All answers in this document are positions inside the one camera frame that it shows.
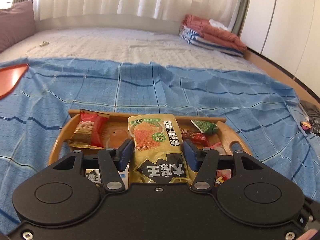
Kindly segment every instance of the pink blanket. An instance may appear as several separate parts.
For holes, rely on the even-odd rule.
[[[213,43],[244,52],[247,47],[234,33],[213,27],[209,20],[187,14],[182,24],[195,30],[202,38]]]

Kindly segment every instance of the tray handle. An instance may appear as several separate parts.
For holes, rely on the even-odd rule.
[[[252,156],[250,149],[234,130],[221,121],[217,121],[217,126],[219,127],[218,137],[227,155],[233,154],[231,147],[233,144],[238,143],[244,152]]]
[[[59,159],[59,154],[61,151],[62,144],[71,138],[73,132],[75,131],[77,125],[80,122],[80,114],[76,114],[72,117],[67,124],[60,131],[49,156],[48,165],[56,162]]]

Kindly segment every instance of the dark cloth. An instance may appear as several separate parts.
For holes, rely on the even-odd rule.
[[[301,100],[303,109],[309,116],[309,123],[311,124],[311,131],[320,136],[320,109],[314,104]]]

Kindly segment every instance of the blue checkered blanket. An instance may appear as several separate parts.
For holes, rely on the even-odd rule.
[[[70,108],[128,113],[223,116],[253,156],[320,200],[318,137],[299,127],[294,90],[267,75],[86,59],[19,59],[29,63],[0,100],[0,230],[18,217],[13,190],[46,167]],[[65,145],[61,154],[68,152]]]

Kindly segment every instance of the pillow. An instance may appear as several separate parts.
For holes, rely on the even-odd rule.
[[[36,33],[32,1],[0,9],[0,53]]]

